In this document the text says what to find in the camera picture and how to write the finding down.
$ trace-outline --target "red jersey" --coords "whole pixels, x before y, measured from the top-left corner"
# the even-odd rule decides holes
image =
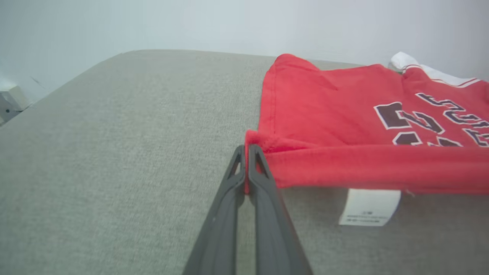
[[[419,65],[321,71],[293,55],[267,72],[258,131],[279,187],[489,193],[489,89]]]

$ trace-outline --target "white trim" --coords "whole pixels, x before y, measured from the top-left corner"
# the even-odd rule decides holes
[[[479,82],[477,78],[459,78],[453,75],[443,73],[439,70],[433,69],[426,65],[419,64],[414,57],[403,53],[402,51],[396,53],[391,58],[391,64],[402,73],[405,73],[410,68],[420,68],[426,73],[426,75],[433,81],[450,85],[455,88],[465,88],[471,84]]]

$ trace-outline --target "red fabric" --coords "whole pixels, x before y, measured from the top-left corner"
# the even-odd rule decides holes
[[[321,71],[284,54],[265,76],[258,132],[245,143],[261,146],[279,187],[489,193],[488,92],[487,82],[456,88],[415,66]]]

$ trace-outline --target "gray fabric surface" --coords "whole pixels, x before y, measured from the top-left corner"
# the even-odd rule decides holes
[[[0,128],[0,274],[180,274],[273,57],[133,51]],[[354,65],[314,62],[321,69]],[[486,196],[403,196],[385,227],[337,225],[346,190],[284,198],[316,274],[486,274]],[[253,274],[254,208],[238,273]]]

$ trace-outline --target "basketball jersey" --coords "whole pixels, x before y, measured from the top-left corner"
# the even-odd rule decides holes
[[[258,131],[279,187],[489,192],[488,84],[399,53],[392,64],[321,71],[290,54],[266,73]]]

